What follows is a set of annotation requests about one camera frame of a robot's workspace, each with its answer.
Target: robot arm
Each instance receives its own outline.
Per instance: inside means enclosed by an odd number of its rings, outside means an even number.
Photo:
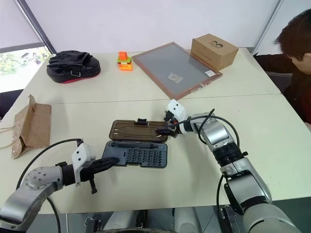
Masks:
[[[94,174],[111,168],[119,159],[95,160],[92,148],[82,143],[72,154],[72,161],[70,165],[63,162],[30,171],[0,209],[0,233],[26,232],[43,202],[63,186],[90,181],[92,194],[96,193]]]
[[[182,122],[176,130],[180,133],[195,132],[209,113],[189,116],[186,109],[176,100],[172,100],[166,112],[165,120],[170,123]],[[226,179],[224,185],[232,208],[243,215],[243,223],[250,233],[299,233],[289,218],[272,205],[270,191],[251,162],[242,153],[226,127],[214,115],[201,129],[208,148],[213,153],[220,171]]]

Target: orange toy blocks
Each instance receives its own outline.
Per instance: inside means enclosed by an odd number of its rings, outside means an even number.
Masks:
[[[124,51],[119,52],[118,66],[120,70],[133,70],[132,58],[128,57]]]

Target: brown paper bag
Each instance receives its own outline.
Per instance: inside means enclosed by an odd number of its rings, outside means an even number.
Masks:
[[[12,159],[31,148],[45,148],[50,145],[52,108],[36,103],[32,95],[29,104],[15,115],[13,124]]]

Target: black handbag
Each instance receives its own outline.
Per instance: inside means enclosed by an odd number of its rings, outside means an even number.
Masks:
[[[87,52],[58,52],[49,60],[47,74],[57,83],[71,83],[91,78],[101,72],[99,61]]]

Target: green block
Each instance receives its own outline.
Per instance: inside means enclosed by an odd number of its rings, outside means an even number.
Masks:
[[[132,58],[130,58],[130,57],[127,57],[127,60],[120,60],[120,59],[118,58],[118,62],[131,63],[131,61],[132,61]]]

